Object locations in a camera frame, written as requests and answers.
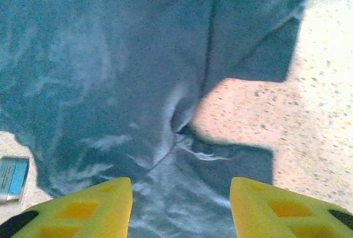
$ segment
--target wrinkled fabric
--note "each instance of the wrinkled fabric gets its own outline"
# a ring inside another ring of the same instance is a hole
[[[187,127],[226,77],[286,78],[305,0],[0,0],[0,129],[59,197],[130,177],[129,237],[235,237],[231,178],[270,151]]]

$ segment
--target yellow object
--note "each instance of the yellow object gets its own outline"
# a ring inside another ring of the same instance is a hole
[[[265,183],[233,178],[230,201],[238,238],[353,237],[329,212],[347,210]]]
[[[130,179],[113,179],[27,209],[39,215],[12,238],[126,238],[131,207]]]

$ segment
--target blue label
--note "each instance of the blue label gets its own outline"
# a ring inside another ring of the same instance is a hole
[[[26,176],[27,165],[28,164],[26,162],[16,163],[9,189],[9,195],[19,195],[21,193],[23,181]]]

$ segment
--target yellow foam pad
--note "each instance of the yellow foam pad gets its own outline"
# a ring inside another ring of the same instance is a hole
[[[347,210],[251,179],[232,179],[230,202],[238,238],[353,237],[329,212]]]
[[[12,238],[126,238],[131,208],[130,179],[113,179],[27,209],[39,215]]]

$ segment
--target speckled floor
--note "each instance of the speckled floor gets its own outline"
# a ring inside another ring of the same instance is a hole
[[[288,80],[224,80],[192,122],[209,140],[270,148],[274,183],[353,212],[353,0],[310,0]],[[0,156],[30,156],[0,133]],[[31,166],[21,204],[0,207],[0,223],[48,200]]]

